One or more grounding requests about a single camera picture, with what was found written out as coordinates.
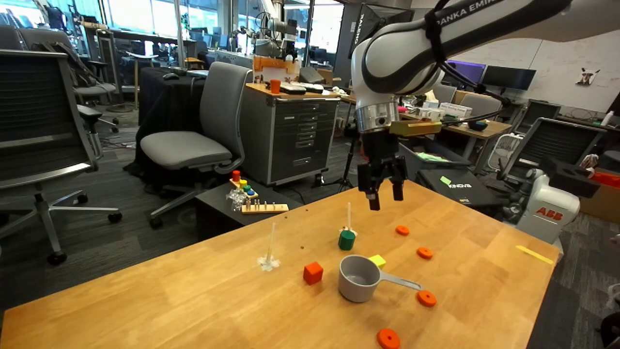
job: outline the green cylinder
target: green cylinder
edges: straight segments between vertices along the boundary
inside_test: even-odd
[[[350,251],[355,242],[355,234],[351,230],[343,230],[340,232],[338,239],[338,247],[343,251]]]

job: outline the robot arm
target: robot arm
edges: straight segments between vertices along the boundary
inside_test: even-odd
[[[438,57],[509,37],[571,41],[620,28],[619,0],[461,0],[441,9],[447,2],[440,0],[439,10],[425,19],[385,26],[353,52],[356,119],[369,159],[358,167],[358,186],[372,210],[380,208],[384,177],[391,177],[394,199],[403,199],[406,168],[395,155],[397,137],[389,133],[399,119],[393,95],[431,90],[443,77]],[[584,13],[592,16],[583,18]]]

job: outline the measuring cup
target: measuring cup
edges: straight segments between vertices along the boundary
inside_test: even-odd
[[[422,286],[413,281],[398,278],[382,272],[379,267],[366,257],[350,255],[340,261],[340,278],[338,290],[349,301],[368,302],[380,281],[385,280],[408,288],[422,290]]]

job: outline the orange cup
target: orange cup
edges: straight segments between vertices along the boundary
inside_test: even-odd
[[[272,87],[272,93],[280,93],[280,80],[270,80],[269,83],[271,84]]]

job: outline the red cube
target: red cube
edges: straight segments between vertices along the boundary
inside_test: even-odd
[[[309,285],[318,283],[323,278],[323,267],[314,262],[304,267],[304,280]]]

